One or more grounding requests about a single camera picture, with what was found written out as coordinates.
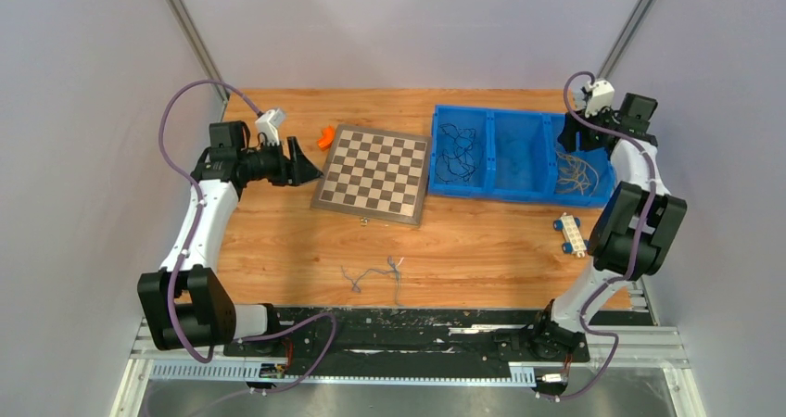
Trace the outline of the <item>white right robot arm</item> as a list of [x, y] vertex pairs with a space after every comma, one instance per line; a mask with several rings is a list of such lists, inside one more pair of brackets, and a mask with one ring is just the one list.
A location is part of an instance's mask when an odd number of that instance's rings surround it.
[[617, 184], [589, 236], [589, 265], [551, 303], [555, 324], [543, 323], [529, 334], [531, 350], [542, 359], [563, 351], [563, 329], [584, 331], [624, 283], [659, 271], [687, 213], [686, 201], [670, 194], [657, 168], [658, 142], [648, 131], [656, 100], [626, 94], [614, 109], [613, 98], [612, 91], [595, 86], [582, 90], [577, 112], [566, 113], [558, 137], [570, 151], [604, 151]]

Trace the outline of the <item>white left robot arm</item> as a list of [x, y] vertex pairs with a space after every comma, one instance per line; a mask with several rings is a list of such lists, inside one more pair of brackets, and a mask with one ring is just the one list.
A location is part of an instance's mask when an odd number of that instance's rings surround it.
[[155, 272], [142, 274], [137, 294], [157, 349], [196, 350], [245, 339], [261, 356], [278, 352], [284, 332], [271, 304], [236, 305], [217, 276], [228, 222], [251, 182], [301, 186], [322, 177], [295, 136], [249, 145], [240, 120], [209, 126], [209, 146], [187, 173], [189, 204], [178, 237]]

